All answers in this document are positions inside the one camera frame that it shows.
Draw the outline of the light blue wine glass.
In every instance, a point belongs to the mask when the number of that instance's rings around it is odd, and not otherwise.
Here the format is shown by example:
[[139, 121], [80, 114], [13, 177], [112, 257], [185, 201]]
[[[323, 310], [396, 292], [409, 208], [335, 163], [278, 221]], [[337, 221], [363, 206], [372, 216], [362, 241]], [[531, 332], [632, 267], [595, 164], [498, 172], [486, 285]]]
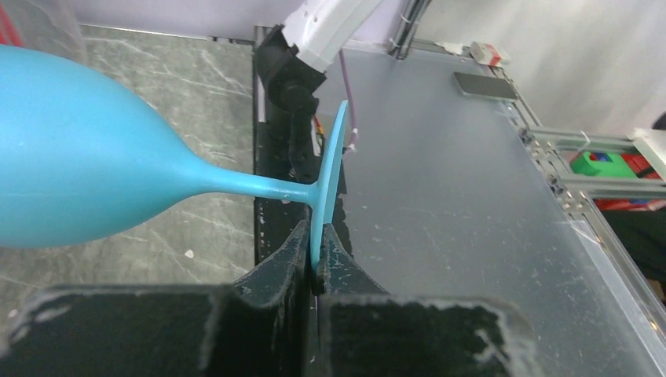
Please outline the light blue wine glass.
[[125, 86], [42, 51], [1, 48], [1, 244], [63, 247], [124, 232], [193, 196], [220, 192], [307, 204], [320, 261], [342, 164], [340, 104], [316, 182], [226, 170], [191, 150]]

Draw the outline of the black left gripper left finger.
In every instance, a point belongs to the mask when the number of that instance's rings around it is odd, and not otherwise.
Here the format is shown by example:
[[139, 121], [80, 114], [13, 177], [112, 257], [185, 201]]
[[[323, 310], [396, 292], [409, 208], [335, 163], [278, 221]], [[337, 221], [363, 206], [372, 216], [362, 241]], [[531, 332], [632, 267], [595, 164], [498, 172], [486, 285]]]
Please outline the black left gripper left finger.
[[4, 376], [299, 376], [309, 223], [230, 284], [60, 285], [1, 342]]

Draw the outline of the red wine glass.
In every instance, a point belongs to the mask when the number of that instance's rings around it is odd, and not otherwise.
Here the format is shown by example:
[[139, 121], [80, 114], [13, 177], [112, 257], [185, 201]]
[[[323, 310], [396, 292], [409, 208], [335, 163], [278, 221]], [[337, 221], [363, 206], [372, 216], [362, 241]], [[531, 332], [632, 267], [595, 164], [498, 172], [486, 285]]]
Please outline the red wine glass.
[[16, 29], [9, 14], [6, 12], [3, 5], [0, 5], [0, 18], [1, 18], [1, 44], [7, 46], [24, 47], [23, 40], [19, 31]]

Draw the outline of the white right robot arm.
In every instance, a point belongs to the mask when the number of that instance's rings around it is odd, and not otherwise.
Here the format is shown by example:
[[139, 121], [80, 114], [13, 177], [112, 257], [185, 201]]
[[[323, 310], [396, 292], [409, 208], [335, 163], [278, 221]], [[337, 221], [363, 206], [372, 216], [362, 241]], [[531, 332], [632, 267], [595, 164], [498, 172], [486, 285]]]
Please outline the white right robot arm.
[[354, 32], [379, 0], [305, 1], [275, 25], [255, 50], [255, 68], [272, 105], [313, 114], [314, 92]]

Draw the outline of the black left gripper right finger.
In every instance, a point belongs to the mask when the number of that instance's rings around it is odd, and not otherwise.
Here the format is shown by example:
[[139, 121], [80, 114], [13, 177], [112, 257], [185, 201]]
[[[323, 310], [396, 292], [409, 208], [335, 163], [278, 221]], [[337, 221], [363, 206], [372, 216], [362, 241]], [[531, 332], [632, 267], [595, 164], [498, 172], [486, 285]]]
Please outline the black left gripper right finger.
[[495, 298], [397, 295], [324, 226], [316, 271], [322, 376], [542, 376], [535, 335]]

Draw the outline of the clear wine glass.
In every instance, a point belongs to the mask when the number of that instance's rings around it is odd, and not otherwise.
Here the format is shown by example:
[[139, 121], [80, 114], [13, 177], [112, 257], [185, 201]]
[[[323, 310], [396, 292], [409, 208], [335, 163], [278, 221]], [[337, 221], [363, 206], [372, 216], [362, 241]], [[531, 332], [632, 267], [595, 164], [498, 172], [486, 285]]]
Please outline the clear wine glass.
[[1, 0], [24, 48], [87, 64], [81, 27], [69, 1]]

